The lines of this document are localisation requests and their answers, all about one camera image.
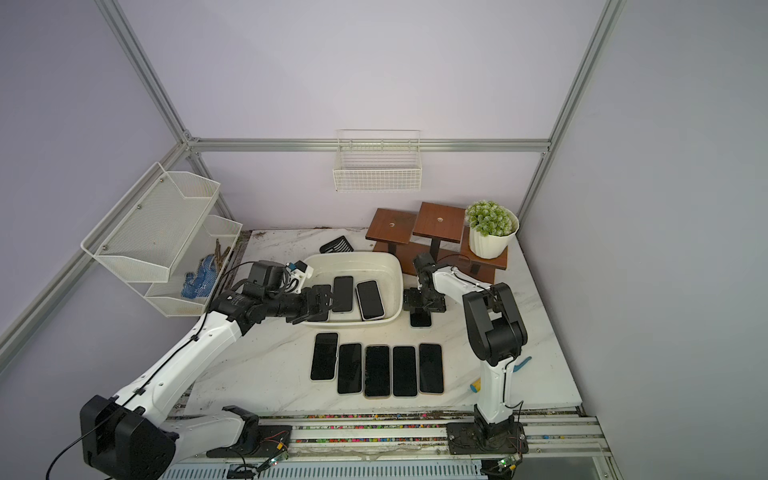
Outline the blue case phone large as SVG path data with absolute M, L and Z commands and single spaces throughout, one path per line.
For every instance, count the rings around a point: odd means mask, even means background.
M 411 311 L 410 326 L 412 328 L 430 328 L 432 326 L 431 313 L 423 309 Z

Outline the blue yellow toy fork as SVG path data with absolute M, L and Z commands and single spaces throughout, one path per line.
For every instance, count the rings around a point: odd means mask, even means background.
M 523 360 L 518 361 L 513 367 L 512 372 L 516 373 L 526 366 L 526 364 L 532 359 L 531 356 L 527 356 Z M 470 384 L 470 390 L 473 393 L 479 393 L 482 390 L 482 377 L 477 378 Z

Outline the white plastic storage box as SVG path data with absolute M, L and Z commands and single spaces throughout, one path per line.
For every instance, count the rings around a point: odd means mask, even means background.
M 351 312 L 329 312 L 325 322 L 306 322 L 313 327 L 363 327 L 378 326 L 395 320 L 403 310 L 404 279 L 399 261 L 395 256 L 381 252 L 352 252 L 316 254 L 304 260 L 314 272 L 304 288 L 313 285 L 330 284 L 333 286 L 337 276 L 352 276 L 354 278 L 354 306 Z M 385 317 L 380 320 L 363 321 L 358 307 L 356 285 L 375 280 L 381 292 L 385 309 Z

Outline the black phone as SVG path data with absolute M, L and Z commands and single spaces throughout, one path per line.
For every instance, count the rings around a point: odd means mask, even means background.
M 332 286 L 332 311 L 347 313 L 354 306 L 354 278 L 352 276 L 337 276 Z

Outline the pink case phone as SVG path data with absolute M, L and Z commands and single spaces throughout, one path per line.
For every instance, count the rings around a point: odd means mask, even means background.
M 444 393 L 442 348 L 439 344 L 422 343 L 418 347 L 419 391 L 425 394 Z
M 356 285 L 356 294 L 363 321 L 380 320 L 385 317 L 381 292 L 375 280 L 358 283 Z

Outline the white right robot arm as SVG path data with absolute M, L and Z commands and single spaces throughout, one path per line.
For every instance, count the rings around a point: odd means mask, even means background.
M 495 435 L 514 422 L 524 404 L 506 400 L 507 378 L 528 342 L 512 290 L 505 283 L 482 282 L 456 266 L 438 264 L 429 253 L 417 255 L 413 265 L 418 285 L 403 292 L 403 309 L 429 319 L 447 311 L 448 298 L 462 306 L 469 345 L 484 363 L 475 422 L 488 436 Z

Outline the black phone placed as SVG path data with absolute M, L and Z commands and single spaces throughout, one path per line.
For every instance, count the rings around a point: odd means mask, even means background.
M 329 381 L 336 376 L 337 351 L 339 336 L 335 332 L 318 333 L 310 370 L 312 381 Z
M 348 343 L 339 346 L 337 393 L 339 395 L 356 394 L 363 387 L 362 345 Z
M 386 345 L 370 345 L 364 352 L 364 396 L 386 398 L 391 395 L 391 355 Z

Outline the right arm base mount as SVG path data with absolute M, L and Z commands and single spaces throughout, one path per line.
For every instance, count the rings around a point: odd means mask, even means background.
M 529 452 L 523 425 L 513 415 L 498 423 L 488 423 L 481 415 L 472 422 L 451 422 L 446 425 L 446 434 L 452 455 Z

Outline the white mesh upper shelf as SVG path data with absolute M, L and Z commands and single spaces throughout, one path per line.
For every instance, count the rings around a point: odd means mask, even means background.
M 125 283 L 166 283 L 219 198 L 220 184 L 152 165 L 81 242 Z

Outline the brown wooden tiered stand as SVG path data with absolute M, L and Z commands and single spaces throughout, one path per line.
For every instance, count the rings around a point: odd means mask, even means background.
M 414 276 L 416 256 L 426 253 L 439 264 L 457 267 L 477 280 L 493 283 L 496 273 L 508 266 L 508 251 L 483 259 L 469 247 L 465 211 L 453 206 L 424 202 L 417 212 L 387 208 L 376 210 L 365 238 L 376 252 L 394 255 L 402 272 Z

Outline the black slotted tray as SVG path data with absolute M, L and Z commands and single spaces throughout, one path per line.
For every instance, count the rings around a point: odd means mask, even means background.
M 351 253 L 354 252 L 354 247 L 349 240 L 344 236 L 339 236 L 319 248 L 320 254 L 333 254 L 333 253 Z

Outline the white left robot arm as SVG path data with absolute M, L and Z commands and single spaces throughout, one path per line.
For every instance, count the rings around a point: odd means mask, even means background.
M 306 286 L 310 267 L 251 262 L 250 274 L 221 290 L 192 329 L 154 365 L 109 398 L 96 395 L 80 411 L 83 460 L 111 479 L 158 479 L 173 464 L 213 450 L 241 457 L 272 446 L 260 418 L 242 407 L 182 420 L 169 415 L 209 365 L 256 325 L 323 320 L 328 285 Z

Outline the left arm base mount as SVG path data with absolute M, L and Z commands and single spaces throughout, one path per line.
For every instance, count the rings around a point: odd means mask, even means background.
M 293 427 L 263 423 L 258 415 L 245 418 L 240 438 L 229 447 L 220 447 L 206 452 L 208 458 L 273 458 L 288 449 Z

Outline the blue toy in shelf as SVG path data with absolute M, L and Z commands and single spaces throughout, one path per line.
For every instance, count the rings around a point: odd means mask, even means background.
M 208 297 L 213 290 L 217 276 L 218 267 L 215 256 L 209 254 L 199 262 L 196 271 L 185 274 L 181 296 L 190 300 Z

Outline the white ribbed plant pot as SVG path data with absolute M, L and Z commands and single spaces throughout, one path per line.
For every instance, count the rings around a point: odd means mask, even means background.
M 470 251 L 481 259 L 495 259 L 505 251 L 517 232 L 505 237 L 482 236 L 469 227 Z

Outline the light blue case phone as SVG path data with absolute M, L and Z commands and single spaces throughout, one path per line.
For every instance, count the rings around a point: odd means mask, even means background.
M 396 397 L 415 397 L 418 394 L 416 349 L 413 346 L 395 346 L 392 355 L 393 395 Z

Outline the green artificial plant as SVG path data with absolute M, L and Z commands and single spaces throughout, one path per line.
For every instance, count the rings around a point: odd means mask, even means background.
M 465 210 L 465 218 L 471 229 L 482 236 L 505 237 L 515 234 L 519 220 L 507 208 L 493 201 L 478 201 Z

